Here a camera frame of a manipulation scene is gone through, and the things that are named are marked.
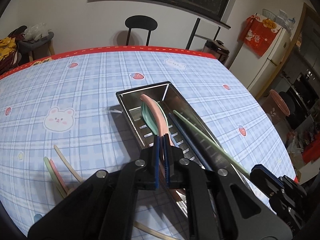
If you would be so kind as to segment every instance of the silver bolt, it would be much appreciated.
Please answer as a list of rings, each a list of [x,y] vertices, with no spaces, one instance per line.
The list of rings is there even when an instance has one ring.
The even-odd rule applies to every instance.
[[[225,177],[228,175],[228,171],[226,169],[218,169],[218,174]]]
[[[144,160],[136,160],[135,164],[138,166],[138,167],[143,167],[144,165],[146,165],[146,162]]]
[[[179,160],[180,164],[182,165],[188,165],[190,163],[190,161],[186,158],[182,158]]]
[[[97,171],[96,173],[98,178],[104,178],[107,175],[107,172],[104,170]]]

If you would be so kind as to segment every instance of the wooden stool leg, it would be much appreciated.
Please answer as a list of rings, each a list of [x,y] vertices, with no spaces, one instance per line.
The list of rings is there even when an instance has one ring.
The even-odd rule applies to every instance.
[[[32,51],[28,52],[28,56],[29,56],[29,62],[32,62],[33,61]]]
[[[48,41],[48,47],[51,55],[56,55],[52,46],[52,40]]]

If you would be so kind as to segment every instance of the red tablecloth border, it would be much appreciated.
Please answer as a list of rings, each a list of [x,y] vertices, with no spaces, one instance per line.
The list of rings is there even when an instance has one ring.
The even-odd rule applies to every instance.
[[[187,49],[175,49],[175,48],[166,48],[166,47],[153,47],[153,46],[109,46],[109,47],[98,47],[98,48],[91,48],[91,49],[79,49],[69,52],[64,52],[48,57],[44,57],[41,59],[34,60],[33,62],[26,63],[24,65],[18,66],[0,76],[0,80],[6,76],[9,76],[13,73],[16,73],[22,69],[31,67],[37,61],[43,61],[48,58],[52,59],[60,59],[65,57],[71,57],[76,55],[83,55],[83,54],[91,54],[91,53],[99,53],[99,52],[112,52],[112,51],[157,51],[157,52],[170,52],[170,53],[180,53],[180,54],[187,54],[187,55],[194,55],[194,56],[201,56],[201,57],[208,57],[216,59],[212,54],[199,52],[199,51],[192,51]]]

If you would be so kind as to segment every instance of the blue plaid tablecloth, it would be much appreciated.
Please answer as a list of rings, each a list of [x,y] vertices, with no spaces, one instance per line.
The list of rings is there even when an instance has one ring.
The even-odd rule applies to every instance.
[[[0,80],[0,201],[25,235],[36,214],[45,215],[61,201],[44,156],[55,162],[69,186],[77,184],[53,145],[83,178],[98,169],[121,169],[139,157],[139,149],[123,115],[112,110],[118,105],[116,92],[163,81],[172,82],[248,171],[262,163],[277,177],[295,177],[274,126],[218,60],[151,51],[61,58]],[[53,123],[56,117],[65,122],[63,129]],[[135,219],[176,238],[188,235],[185,218],[162,189],[139,192]],[[132,239],[156,238],[134,228]]]

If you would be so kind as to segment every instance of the window sill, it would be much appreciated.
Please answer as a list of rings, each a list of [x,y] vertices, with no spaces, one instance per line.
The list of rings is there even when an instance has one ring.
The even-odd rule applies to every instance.
[[[95,2],[95,1],[106,1],[106,0],[88,0],[88,2]],[[197,16],[206,18],[207,20],[216,23],[218,26],[221,26],[226,29],[230,29],[231,27],[223,22],[221,22],[219,19],[217,19],[217,16],[212,14],[210,11],[195,6],[193,4],[190,4],[188,2],[178,1],[178,0],[139,0],[141,2],[151,2],[156,4],[162,4],[167,5],[170,7],[175,7],[178,9],[182,9],[184,11],[187,11],[189,13],[195,14]]]

